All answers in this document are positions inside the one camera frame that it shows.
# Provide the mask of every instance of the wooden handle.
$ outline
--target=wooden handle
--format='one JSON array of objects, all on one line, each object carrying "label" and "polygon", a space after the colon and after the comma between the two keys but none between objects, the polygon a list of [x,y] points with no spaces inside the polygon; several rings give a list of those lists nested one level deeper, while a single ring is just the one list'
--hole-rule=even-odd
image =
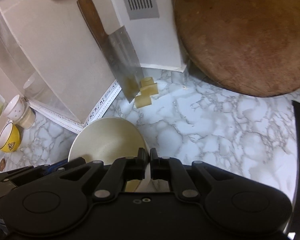
[{"label": "wooden handle", "polygon": [[108,34],[106,34],[106,31],[103,28],[98,11],[94,6],[93,1],[78,0],[77,4],[89,30],[91,31],[91,34],[99,46],[101,46],[108,38]]}]

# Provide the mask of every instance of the round wooden cutting board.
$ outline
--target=round wooden cutting board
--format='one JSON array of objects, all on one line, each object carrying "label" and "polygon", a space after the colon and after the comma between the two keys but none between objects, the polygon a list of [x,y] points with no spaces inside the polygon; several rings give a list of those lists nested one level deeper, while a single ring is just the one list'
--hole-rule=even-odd
[{"label": "round wooden cutting board", "polygon": [[300,0],[175,0],[175,19],[191,60],[225,88],[300,88]]}]

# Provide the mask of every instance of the yellow cup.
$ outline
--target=yellow cup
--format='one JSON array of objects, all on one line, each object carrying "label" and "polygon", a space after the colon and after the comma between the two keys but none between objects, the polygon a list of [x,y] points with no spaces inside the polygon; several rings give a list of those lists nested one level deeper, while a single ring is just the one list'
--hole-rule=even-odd
[{"label": "yellow cup", "polygon": [[8,123],[0,134],[0,150],[6,153],[14,152],[20,146],[20,133],[12,123]]}]

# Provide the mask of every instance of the marble countertop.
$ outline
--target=marble countertop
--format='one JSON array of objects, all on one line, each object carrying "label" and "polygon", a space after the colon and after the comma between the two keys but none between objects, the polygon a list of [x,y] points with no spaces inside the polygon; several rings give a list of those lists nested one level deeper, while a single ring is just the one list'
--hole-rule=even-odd
[{"label": "marble countertop", "polygon": [[[138,127],[159,156],[183,164],[202,160],[270,185],[293,199],[297,169],[296,128],[291,100],[300,90],[274,98],[240,95],[207,83],[195,67],[185,73],[145,69],[158,82],[152,105],[136,109],[123,93],[104,117],[119,116]],[[20,148],[0,151],[4,171],[66,159],[76,134],[36,113],[34,126],[22,132]]]}]

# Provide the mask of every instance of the silver screw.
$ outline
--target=silver screw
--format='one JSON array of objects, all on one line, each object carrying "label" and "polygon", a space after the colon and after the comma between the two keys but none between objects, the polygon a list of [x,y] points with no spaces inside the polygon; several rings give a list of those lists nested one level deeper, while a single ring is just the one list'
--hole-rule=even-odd
[{"label": "silver screw", "polygon": [[97,190],[94,195],[98,198],[106,198],[106,197],[109,197],[111,195],[111,193],[105,189],[100,189],[100,190]]},{"label": "silver screw", "polygon": [[193,190],[193,189],[186,189],[182,192],[182,195],[184,197],[191,198],[191,197],[196,197],[197,195],[199,195],[199,193],[196,190]]},{"label": "silver screw", "polygon": [[142,199],[142,201],[143,201],[143,202],[150,202],[150,201],[151,201],[151,199],[150,199],[150,198],[147,198],[147,197],[145,197],[145,198],[143,198],[143,199]]},{"label": "silver screw", "polygon": [[132,200],[132,202],[135,203],[135,204],[141,204],[142,203],[142,201],[140,199],[134,199],[134,200]]}]

